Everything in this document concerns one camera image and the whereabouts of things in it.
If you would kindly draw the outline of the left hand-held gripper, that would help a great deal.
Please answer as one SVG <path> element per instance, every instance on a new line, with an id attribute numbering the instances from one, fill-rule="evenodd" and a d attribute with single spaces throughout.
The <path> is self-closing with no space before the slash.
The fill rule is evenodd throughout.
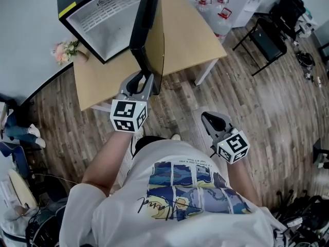
<path id="1" fill-rule="evenodd" d="M 128 76 L 120 85 L 119 94 L 113 99 L 110 119 L 116 131 L 136 133 L 148 116 L 148 103 L 153 88 L 154 75 L 150 74 L 138 91 L 141 71 Z"/>

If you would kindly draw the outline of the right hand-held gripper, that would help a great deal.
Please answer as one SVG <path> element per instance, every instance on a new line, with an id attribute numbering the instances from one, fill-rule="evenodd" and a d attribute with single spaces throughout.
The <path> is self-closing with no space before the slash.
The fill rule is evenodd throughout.
<path id="1" fill-rule="evenodd" d="M 233 127 L 228 116 L 217 112 L 204 112 L 201 120 L 208 135 L 213 139 L 214 152 L 220 158 L 232 165 L 247 155 L 250 144 L 244 132 Z M 230 130 L 218 137 L 221 130 L 227 129 Z"/>

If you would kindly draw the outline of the person's left forearm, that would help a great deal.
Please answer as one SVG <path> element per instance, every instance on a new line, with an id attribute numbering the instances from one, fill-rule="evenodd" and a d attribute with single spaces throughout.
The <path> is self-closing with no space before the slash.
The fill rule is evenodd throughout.
<path id="1" fill-rule="evenodd" d="M 114 132 L 87 167 L 82 183 L 108 197 L 133 136 L 129 132 Z"/>

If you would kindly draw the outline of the person's right forearm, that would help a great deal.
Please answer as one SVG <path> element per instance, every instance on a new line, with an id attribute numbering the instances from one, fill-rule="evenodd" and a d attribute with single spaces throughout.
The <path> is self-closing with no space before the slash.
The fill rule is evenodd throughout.
<path id="1" fill-rule="evenodd" d="M 227 170 L 232 189 L 253 204 L 261 206 L 261 201 L 243 161 L 240 160 L 233 164 L 227 163 Z"/>

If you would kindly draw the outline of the black mini fridge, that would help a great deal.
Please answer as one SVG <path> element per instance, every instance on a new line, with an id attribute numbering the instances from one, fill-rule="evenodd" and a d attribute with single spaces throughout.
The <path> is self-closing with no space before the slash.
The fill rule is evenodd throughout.
<path id="1" fill-rule="evenodd" d="M 101 63 L 129 46 L 140 0 L 57 0 L 59 21 Z"/>

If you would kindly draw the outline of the person's left white shoe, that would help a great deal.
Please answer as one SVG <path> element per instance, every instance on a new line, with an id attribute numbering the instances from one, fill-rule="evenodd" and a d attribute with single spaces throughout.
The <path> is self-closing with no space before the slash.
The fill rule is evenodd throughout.
<path id="1" fill-rule="evenodd" d="M 136 133 L 134 133 L 134 136 L 132 138 L 132 145 L 131 145 L 132 150 L 135 149 L 135 146 L 136 146 L 137 142 L 141 138 L 143 138 L 143 136 L 144 136 L 144 127 L 140 127 L 140 129 Z"/>

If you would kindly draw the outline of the pink flower bouquet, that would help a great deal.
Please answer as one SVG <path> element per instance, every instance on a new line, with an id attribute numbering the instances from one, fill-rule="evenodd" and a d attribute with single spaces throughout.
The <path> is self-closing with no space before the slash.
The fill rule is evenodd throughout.
<path id="1" fill-rule="evenodd" d="M 59 66 L 64 65 L 72 60 L 77 54 L 79 41 L 63 41 L 55 45 L 52 55 L 55 57 Z"/>

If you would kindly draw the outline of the black folding chair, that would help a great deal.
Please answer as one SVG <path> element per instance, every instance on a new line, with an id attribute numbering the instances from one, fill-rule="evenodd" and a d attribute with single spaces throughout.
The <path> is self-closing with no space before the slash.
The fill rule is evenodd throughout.
<path id="1" fill-rule="evenodd" d="M 266 59 L 267 63 L 263 67 L 258 65 L 255 58 L 243 44 L 247 38 L 257 47 Z M 235 51 L 240 45 L 259 68 L 252 74 L 253 77 L 287 53 L 287 46 L 282 40 L 278 28 L 273 22 L 270 22 L 262 17 L 257 19 L 256 24 L 252 27 L 252 29 L 235 45 L 232 50 Z"/>

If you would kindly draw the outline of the black metal stand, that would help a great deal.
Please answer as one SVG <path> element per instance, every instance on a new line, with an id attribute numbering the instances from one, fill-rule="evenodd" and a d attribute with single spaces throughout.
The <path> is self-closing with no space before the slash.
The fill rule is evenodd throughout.
<path id="1" fill-rule="evenodd" d="M 320 138 L 313 144 L 313 164 L 318 169 L 329 169 L 329 149 L 321 147 Z"/>

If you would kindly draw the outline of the white printed t-shirt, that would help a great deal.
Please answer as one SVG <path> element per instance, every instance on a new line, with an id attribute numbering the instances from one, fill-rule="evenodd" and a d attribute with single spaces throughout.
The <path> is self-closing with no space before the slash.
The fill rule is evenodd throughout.
<path id="1" fill-rule="evenodd" d="M 287 247 L 286 228 L 227 186 L 215 162 L 189 144 L 163 139 L 134 157 L 113 195 L 74 186 L 60 247 Z"/>

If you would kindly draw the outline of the white water dispenser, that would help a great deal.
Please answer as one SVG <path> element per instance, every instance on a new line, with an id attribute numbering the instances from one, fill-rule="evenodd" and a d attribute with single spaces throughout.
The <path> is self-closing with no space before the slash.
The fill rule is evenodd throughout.
<path id="1" fill-rule="evenodd" d="M 260 6 L 262 0 L 229 0 L 232 27 L 244 27 Z"/>

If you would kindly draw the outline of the black office chair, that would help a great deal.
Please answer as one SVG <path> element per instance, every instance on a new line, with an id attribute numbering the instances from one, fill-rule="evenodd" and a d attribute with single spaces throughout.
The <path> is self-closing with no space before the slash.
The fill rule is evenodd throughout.
<path id="1" fill-rule="evenodd" d="M 14 112 L 24 112 L 24 107 L 19 106 L 14 99 L 0 93 L 0 102 L 5 103 L 5 112 L 8 114 L 9 110 L 12 109 Z"/>
<path id="2" fill-rule="evenodd" d="M 283 33 L 295 40 L 297 36 L 295 26 L 299 17 L 305 12 L 302 0 L 280 0 L 278 3 L 274 3 L 269 15 Z"/>

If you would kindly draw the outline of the white storage boxes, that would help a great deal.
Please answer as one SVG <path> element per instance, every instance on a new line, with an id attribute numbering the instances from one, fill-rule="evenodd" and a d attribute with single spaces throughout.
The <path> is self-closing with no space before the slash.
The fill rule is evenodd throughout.
<path id="1" fill-rule="evenodd" d="M 318 24 L 312 15 L 306 12 L 299 17 L 297 27 L 301 30 L 298 33 L 299 37 L 308 38 L 318 27 Z"/>

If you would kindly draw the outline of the blue chair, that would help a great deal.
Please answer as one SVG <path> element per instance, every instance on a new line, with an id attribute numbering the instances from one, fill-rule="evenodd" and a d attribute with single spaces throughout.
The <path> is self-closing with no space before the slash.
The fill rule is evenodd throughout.
<path id="1" fill-rule="evenodd" d="M 30 167 L 27 163 L 22 146 L 13 143 L 0 142 L 0 152 L 4 157 L 11 157 L 17 172 L 22 178 L 31 177 Z"/>

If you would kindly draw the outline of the beige wooden side table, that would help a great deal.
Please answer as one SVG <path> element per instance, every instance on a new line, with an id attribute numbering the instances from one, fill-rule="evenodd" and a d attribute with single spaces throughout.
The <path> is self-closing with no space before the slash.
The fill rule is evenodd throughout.
<path id="1" fill-rule="evenodd" d="M 21 205 L 26 208 L 37 208 L 39 205 L 24 179 L 13 169 L 8 170 L 8 176 Z"/>

